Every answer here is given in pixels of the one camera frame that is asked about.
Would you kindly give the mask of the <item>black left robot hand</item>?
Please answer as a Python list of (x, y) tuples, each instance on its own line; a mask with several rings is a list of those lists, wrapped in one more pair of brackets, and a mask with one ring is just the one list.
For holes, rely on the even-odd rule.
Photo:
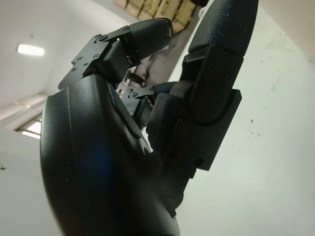
[(155, 18), (95, 35), (47, 98), (40, 162), (66, 236), (178, 236), (176, 208), (208, 171), (242, 96), (233, 85), (251, 40), (256, 0), (215, 0), (179, 81), (116, 92), (127, 71), (163, 49), (172, 22)]

